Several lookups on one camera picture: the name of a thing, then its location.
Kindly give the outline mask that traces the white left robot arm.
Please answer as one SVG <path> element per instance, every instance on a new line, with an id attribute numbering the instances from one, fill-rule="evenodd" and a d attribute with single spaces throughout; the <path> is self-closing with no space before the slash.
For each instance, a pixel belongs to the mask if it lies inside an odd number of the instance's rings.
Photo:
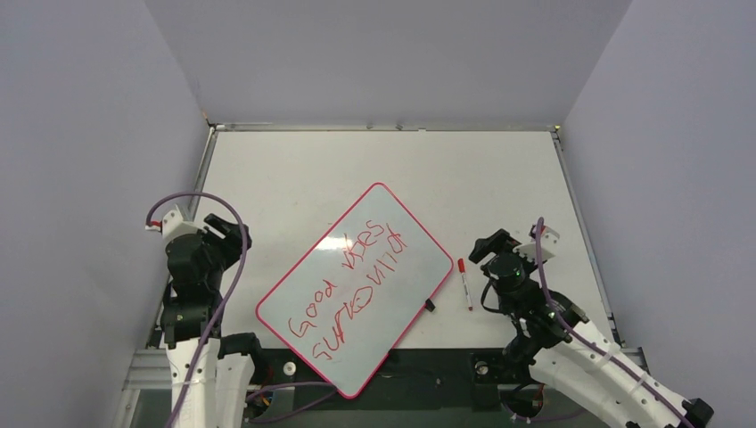
<path id="1" fill-rule="evenodd" d="M 170 427 L 239 427 L 248 388 L 269 364 L 254 333 L 221 334 L 214 320 L 223 274 L 241 257 L 239 227 L 209 214 L 202 225 L 174 208 L 160 222 L 168 291 L 160 328 L 170 368 Z"/>

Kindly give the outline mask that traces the pink-framed whiteboard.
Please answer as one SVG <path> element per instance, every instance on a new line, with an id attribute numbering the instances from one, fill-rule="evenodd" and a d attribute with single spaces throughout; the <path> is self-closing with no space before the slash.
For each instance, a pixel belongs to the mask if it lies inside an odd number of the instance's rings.
<path id="1" fill-rule="evenodd" d="M 259 301 L 259 322 L 345 399 L 357 397 L 455 262 L 371 184 Z"/>

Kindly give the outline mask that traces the white whiteboard marker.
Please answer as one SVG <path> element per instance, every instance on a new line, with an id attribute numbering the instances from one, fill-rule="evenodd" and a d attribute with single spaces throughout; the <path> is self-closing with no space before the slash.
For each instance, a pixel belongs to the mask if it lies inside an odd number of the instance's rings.
<path id="1" fill-rule="evenodd" d="M 466 298 L 467 309 L 470 312 L 473 312 L 473 310 L 474 310 L 473 297 L 472 297 L 472 294 L 471 294 L 471 291 L 470 291 L 470 288 L 469 288 L 469 285 L 468 285 L 466 272 L 464 274 L 461 274 L 459 272 L 459 274 L 461 276 L 462 286 L 463 286 L 463 290 L 464 290 L 464 296 Z"/>

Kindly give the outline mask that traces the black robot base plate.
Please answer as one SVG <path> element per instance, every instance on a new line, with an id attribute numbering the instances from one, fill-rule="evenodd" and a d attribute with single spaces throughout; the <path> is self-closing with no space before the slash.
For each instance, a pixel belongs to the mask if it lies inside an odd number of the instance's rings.
<path id="1" fill-rule="evenodd" d="M 262 350 L 248 390 L 275 386 L 252 399 L 248 417 L 268 417 L 279 408 L 315 411 L 436 410 L 502 407 L 535 416 L 546 406 L 545 389 L 505 366 L 503 351 L 478 349 L 397 349 L 389 352 L 354 399 L 343 398 L 325 379 L 288 349 Z"/>

